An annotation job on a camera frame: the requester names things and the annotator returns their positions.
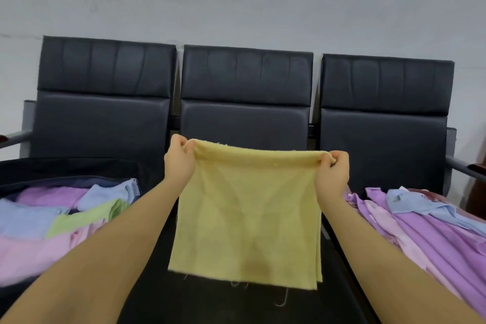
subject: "green cloth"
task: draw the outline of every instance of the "green cloth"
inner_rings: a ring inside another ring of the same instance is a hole
[[[109,222],[127,207],[128,203],[121,198],[116,198],[87,211],[71,215],[60,215],[54,219],[54,223],[52,223],[51,228],[47,231],[46,238],[73,232],[78,228],[87,226],[101,219],[105,219],[106,222]]]

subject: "blue cloth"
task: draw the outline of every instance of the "blue cloth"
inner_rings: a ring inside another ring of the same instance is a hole
[[[67,214],[62,206],[29,206],[0,199],[0,235],[18,238],[44,238],[54,219]]]
[[[78,200],[75,206],[79,211],[87,211],[117,198],[130,205],[138,196],[140,196],[140,190],[138,189],[137,180],[132,178],[114,187],[94,185]]]
[[[429,200],[419,192],[389,190],[386,194],[386,203],[393,214],[414,212],[431,215],[436,219],[475,231],[486,237],[486,224],[458,214],[454,205]]]

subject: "armrest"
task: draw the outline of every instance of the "armrest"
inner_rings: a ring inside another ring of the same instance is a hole
[[[461,173],[467,174],[470,177],[486,183],[486,169],[484,169],[480,164],[468,164],[465,161],[449,155],[446,156],[446,163],[452,169],[458,170]]]
[[[0,135],[0,149],[29,141],[31,135],[31,130],[15,132],[8,135]]]

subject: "white wall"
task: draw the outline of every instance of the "white wall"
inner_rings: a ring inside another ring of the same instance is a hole
[[[456,155],[486,139],[486,0],[0,0],[0,132],[35,99],[42,35],[451,59]],[[15,158],[18,147],[0,150]],[[454,173],[459,202],[468,177]]]

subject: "pile of fabric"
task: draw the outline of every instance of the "pile of fabric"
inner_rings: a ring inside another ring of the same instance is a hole
[[[346,201],[410,260],[486,319],[486,221],[427,190],[367,188]]]
[[[29,187],[0,199],[0,287],[36,277],[140,196],[113,187]]]

